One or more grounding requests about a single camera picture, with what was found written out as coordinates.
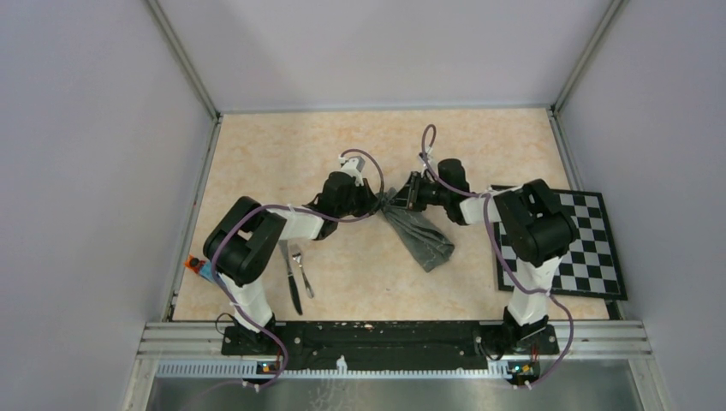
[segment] white wall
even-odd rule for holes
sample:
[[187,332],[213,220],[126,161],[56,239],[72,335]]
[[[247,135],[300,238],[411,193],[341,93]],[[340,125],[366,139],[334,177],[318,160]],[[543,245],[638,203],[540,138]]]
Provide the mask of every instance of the white wall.
[[610,0],[162,0],[221,111],[551,104]]
[[726,3],[630,2],[565,109],[677,409],[723,409]]
[[5,1],[0,62],[0,409],[118,409],[211,122],[141,1]]

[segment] tabletop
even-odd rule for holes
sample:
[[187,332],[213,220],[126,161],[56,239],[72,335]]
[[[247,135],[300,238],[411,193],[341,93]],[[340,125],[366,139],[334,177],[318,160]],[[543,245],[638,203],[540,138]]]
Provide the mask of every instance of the tabletop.
[[[261,204],[310,202],[338,156],[355,147],[383,168],[387,188],[400,188],[412,170],[425,126],[437,126],[433,157],[459,158],[472,191],[536,178],[568,188],[545,109],[394,110],[224,116],[189,252],[199,258],[206,237],[241,196]],[[378,175],[366,164],[374,192]],[[450,260],[425,272],[378,214],[338,229],[323,241],[298,241],[315,290],[308,299],[295,267],[303,307],[289,294],[277,251],[263,273],[267,300],[280,320],[500,319],[510,293],[497,290],[493,254],[483,225],[451,223],[441,207],[424,214],[455,244]],[[607,319],[603,300],[558,298],[576,319]],[[232,313],[217,285],[185,271],[174,319],[214,319]],[[565,319],[550,305],[552,319]]]

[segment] gray cloth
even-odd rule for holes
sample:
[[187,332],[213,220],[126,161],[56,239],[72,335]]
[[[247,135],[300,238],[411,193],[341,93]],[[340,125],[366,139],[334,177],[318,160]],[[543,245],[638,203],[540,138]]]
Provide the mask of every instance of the gray cloth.
[[381,212],[414,259],[426,272],[449,261],[454,244],[420,212],[388,205],[396,195],[394,188],[384,195]]

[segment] checkerboard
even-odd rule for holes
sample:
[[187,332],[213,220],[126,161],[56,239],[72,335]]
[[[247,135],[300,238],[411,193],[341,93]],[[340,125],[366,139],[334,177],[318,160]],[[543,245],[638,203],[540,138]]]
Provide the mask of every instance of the checkerboard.
[[[580,233],[580,238],[570,244],[569,253],[564,256],[555,272],[552,294],[626,300],[628,295],[622,281],[602,194],[552,191],[559,194],[566,213],[572,216]],[[516,274],[515,250],[509,244],[504,227],[500,223],[494,223],[494,233],[504,259]],[[504,273],[498,260],[497,280],[500,290],[514,289],[514,284]]]

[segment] black mounting plate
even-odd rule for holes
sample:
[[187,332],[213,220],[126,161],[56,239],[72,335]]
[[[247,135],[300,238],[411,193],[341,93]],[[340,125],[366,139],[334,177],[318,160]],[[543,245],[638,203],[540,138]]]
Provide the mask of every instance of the black mounting plate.
[[[275,323],[273,332],[288,349],[289,370],[331,369],[345,356],[349,370],[423,371],[486,369],[476,337],[499,328],[479,321],[288,321]],[[222,355],[277,355],[276,344],[261,347],[245,338],[244,331],[237,326],[224,330]],[[550,342],[553,336],[554,328],[547,325],[525,343],[536,342],[541,355],[558,354],[556,339]]]

